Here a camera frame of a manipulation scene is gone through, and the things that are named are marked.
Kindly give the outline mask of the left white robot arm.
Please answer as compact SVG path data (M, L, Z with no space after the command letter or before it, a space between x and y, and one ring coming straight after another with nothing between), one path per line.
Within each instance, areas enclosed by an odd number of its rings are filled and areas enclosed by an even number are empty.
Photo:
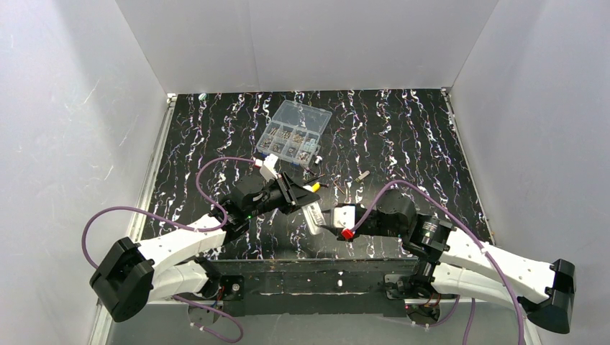
M197 221L154 239L116 241L90 279L90 286L116 322L149 302L180 293L203 293L220 274L199 258L241 237L250 220L274 210L296 212L319 201L311 187L282 173L277 180L241 178L230 194Z

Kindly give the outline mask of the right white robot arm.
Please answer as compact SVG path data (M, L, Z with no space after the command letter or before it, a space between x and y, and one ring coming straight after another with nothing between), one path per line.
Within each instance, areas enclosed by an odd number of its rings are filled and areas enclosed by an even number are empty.
M565 259L542 262L485 242L433 215L419 213L396 189L385 191L371 211L340 203L324 210L324 227L341 241L358 236L400 239L419 260L405 285L441 295L461 295L519 307L534 325L557 334L570 332L575 300L575 265Z

